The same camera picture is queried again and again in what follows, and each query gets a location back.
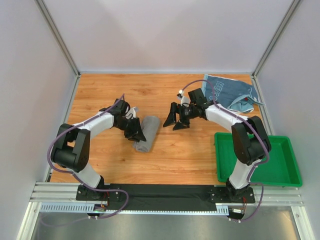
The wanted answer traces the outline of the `aluminium front rail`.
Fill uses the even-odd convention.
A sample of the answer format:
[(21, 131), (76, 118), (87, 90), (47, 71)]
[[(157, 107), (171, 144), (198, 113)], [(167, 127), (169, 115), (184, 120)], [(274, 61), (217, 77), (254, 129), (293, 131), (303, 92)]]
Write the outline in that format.
[[(86, 213), (91, 215), (104, 215), (111, 213), (120, 214), (173, 214), (173, 215), (221, 215), (227, 216), (233, 209), (245, 211), (249, 206), (303, 206), (303, 201), (295, 187), (278, 186), (252, 186), (255, 203), (217, 203), (213, 211), (150, 211), (150, 210), (125, 210), (129, 201), (129, 194), (126, 195), (125, 203), (117, 210), (107, 209), (106, 201), (80, 201), (76, 200), (79, 183), (59, 182), (38, 182), (35, 184), (30, 197), (31, 202), (40, 203), (40, 212), (70, 212)], [(114, 189), (107, 189), (101, 192), (111, 193)]]

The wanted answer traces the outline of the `blue patterned towel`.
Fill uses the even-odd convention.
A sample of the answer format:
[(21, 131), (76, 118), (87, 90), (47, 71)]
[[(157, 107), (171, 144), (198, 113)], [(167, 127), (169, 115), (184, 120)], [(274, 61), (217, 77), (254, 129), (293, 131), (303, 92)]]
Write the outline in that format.
[(202, 92), (209, 101), (238, 113), (250, 113), (254, 105), (263, 106), (255, 87), (240, 80), (206, 74)]

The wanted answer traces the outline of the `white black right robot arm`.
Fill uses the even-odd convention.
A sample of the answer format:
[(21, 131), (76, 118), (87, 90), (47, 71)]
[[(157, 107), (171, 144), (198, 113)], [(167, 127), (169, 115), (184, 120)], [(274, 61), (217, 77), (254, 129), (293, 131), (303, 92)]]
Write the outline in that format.
[(170, 104), (163, 127), (172, 126), (174, 131), (188, 129), (191, 119), (202, 118), (228, 130), (232, 134), (236, 164), (225, 183), (225, 194), (231, 201), (241, 198), (249, 190), (256, 167), (271, 151), (262, 120), (258, 116), (245, 117), (230, 112), (221, 104), (208, 100), (201, 88), (188, 92), (188, 97), (180, 90), (177, 97), (180, 102)]

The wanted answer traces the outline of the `green plastic tray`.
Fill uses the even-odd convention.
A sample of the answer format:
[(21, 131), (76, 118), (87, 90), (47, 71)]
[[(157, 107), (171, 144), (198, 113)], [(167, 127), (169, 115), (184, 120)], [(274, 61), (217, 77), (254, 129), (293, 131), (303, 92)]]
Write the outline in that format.
[[(286, 136), (271, 135), (269, 140), (270, 159), (254, 171), (250, 180), (269, 186), (301, 187), (303, 181), (290, 139)], [(232, 134), (217, 132), (214, 135), (214, 146), (217, 179), (224, 183), (233, 172), (237, 160)]]

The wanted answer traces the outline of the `aluminium frame post left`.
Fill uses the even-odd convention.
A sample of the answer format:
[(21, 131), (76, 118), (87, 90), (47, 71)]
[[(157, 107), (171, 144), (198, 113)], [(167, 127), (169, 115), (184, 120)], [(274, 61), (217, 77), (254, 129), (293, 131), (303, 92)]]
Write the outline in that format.
[(62, 54), (64, 55), (67, 63), (69, 64), (70, 68), (72, 69), (73, 73), (76, 77), (79, 77), (81, 75), (81, 72), (79, 68), (77, 67), (65, 41), (63, 40), (63, 37), (45, 3), (44, 0), (35, 0), (35, 4), (39, 8), (47, 26), (49, 27), (54, 39), (56, 40), (60, 50), (62, 51)]

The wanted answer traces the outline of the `grey terry towel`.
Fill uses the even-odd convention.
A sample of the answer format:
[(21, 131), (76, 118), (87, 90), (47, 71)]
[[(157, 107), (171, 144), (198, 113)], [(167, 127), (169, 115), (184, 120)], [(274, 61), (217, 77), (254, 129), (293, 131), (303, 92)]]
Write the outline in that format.
[(156, 138), (160, 126), (160, 119), (157, 116), (146, 116), (141, 124), (142, 132), (146, 138), (146, 141), (140, 140), (133, 143), (133, 148), (141, 153), (148, 153), (153, 147), (153, 143)]

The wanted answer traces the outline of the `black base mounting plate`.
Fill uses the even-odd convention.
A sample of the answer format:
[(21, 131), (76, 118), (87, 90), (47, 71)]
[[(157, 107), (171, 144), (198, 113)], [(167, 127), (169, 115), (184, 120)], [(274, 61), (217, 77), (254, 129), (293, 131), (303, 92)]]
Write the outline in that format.
[(127, 211), (215, 211), (216, 204), (253, 204), (256, 202), (251, 187), (237, 196), (230, 196), (225, 186), (213, 185), (165, 185), (165, 184), (110, 184), (107, 190), (115, 192), (93, 191), (79, 185), (76, 192), (78, 201), (107, 202), (108, 210), (118, 210), (126, 201)]

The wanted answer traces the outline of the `aluminium frame post right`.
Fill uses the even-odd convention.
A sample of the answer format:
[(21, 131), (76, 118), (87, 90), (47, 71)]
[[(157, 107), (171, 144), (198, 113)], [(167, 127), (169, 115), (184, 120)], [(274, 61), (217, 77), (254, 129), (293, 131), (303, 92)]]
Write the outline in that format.
[(292, 17), (294, 16), (295, 12), (299, 8), (302, 0), (292, 0), (287, 11), (285, 12), (283, 18), (281, 19), (276, 31), (274, 32), (271, 40), (269, 41), (265, 51), (263, 52), (258, 64), (256, 65), (254, 71), (252, 72), (251, 76), (253, 79), (257, 78), (258, 74), (261, 72), (263, 66), (266, 64), (269, 56), (271, 55), (272, 51), (276, 47), (278, 41), (280, 40), (281, 36), (285, 32), (288, 24), (290, 23)]

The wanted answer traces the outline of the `aluminium frame post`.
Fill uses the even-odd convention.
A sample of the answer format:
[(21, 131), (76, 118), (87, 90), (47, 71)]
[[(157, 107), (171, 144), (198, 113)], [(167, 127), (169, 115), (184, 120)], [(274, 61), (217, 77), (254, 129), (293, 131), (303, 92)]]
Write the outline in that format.
[(72, 69), (73, 73), (76, 77), (79, 77), (81, 75), (81, 72), (79, 68), (77, 67), (65, 41), (63, 40), (63, 37), (45, 3), (44, 0), (35, 0), (35, 4), (39, 8), (47, 26), (49, 27), (54, 39), (56, 40), (60, 50), (62, 51), (62, 54), (64, 55), (67, 63), (69, 64), (70, 68)]
[(285, 12), (283, 18), (281, 19), (276, 31), (274, 32), (271, 40), (269, 41), (265, 51), (263, 52), (258, 64), (256, 65), (254, 71), (252, 72), (251, 76), (253, 79), (257, 78), (258, 74), (261, 72), (263, 66), (266, 64), (269, 56), (271, 55), (272, 51), (276, 47), (278, 41), (280, 40), (281, 36), (285, 32), (288, 24), (290, 23), (292, 17), (294, 16), (295, 12), (299, 8), (302, 0), (292, 0), (287, 11)]

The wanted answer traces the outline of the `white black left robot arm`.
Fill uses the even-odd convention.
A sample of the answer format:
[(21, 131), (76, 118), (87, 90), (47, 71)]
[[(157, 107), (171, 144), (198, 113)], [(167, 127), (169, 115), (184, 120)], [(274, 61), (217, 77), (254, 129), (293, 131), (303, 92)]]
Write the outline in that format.
[(62, 124), (49, 145), (48, 163), (60, 173), (73, 175), (86, 188), (101, 192), (104, 180), (89, 163), (90, 144), (97, 135), (112, 128), (123, 131), (129, 141), (146, 141), (136, 110), (121, 96), (82, 122)]

